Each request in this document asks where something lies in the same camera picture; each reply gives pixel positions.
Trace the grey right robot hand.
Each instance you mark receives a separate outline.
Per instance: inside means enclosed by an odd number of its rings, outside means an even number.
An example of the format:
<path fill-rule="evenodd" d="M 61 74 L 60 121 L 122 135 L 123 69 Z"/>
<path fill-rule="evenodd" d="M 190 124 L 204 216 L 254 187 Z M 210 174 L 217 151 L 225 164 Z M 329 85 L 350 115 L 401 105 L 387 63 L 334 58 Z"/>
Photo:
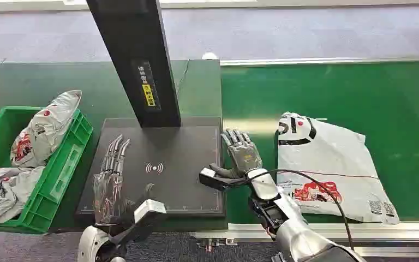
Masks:
<path fill-rule="evenodd" d="M 243 178 L 249 171 L 262 168 L 258 149 L 246 132 L 236 128 L 227 128 L 221 137 L 232 160 L 232 169 L 225 169 L 211 163 L 210 169 L 215 171 L 219 177 Z"/>

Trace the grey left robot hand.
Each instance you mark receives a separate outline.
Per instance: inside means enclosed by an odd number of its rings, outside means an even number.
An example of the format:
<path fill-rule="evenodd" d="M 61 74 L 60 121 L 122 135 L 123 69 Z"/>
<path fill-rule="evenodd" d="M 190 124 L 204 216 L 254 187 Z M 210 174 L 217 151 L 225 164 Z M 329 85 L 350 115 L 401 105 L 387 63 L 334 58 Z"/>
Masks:
<path fill-rule="evenodd" d="M 147 199 L 153 198 L 153 183 L 145 186 L 138 200 L 123 194 L 125 153 L 130 139 L 121 134 L 113 139 L 103 157 L 100 171 L 93 175 L 93 207 L 98 226 L 129 225 L 135 223 L 135 210 Z"/>

